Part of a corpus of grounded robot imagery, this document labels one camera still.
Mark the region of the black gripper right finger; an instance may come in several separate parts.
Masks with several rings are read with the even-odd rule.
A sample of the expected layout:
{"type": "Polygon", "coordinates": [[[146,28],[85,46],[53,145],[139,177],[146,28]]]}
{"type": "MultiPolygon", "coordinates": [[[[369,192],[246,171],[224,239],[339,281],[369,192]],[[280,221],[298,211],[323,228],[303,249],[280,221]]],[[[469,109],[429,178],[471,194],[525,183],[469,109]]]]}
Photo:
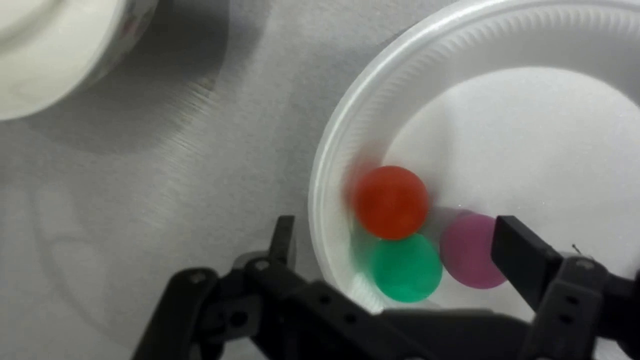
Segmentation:
{"type": "Polygon", "coordinates": [[[564,256],[516,217],[496,218],[491,261],[533,313],[557,306],[551,282],[564,256]]]}

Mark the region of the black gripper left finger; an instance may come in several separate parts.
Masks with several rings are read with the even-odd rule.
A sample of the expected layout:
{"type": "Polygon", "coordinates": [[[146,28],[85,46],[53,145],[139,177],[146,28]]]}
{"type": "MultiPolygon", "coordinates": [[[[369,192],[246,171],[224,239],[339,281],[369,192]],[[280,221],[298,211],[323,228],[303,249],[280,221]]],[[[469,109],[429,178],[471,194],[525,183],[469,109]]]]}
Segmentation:
{"type": "Polygon", "coordinates": [[[293,262],[293,225],[293,217],[280,217],[273,226],[267,256],[282,264],[293,262]]]}

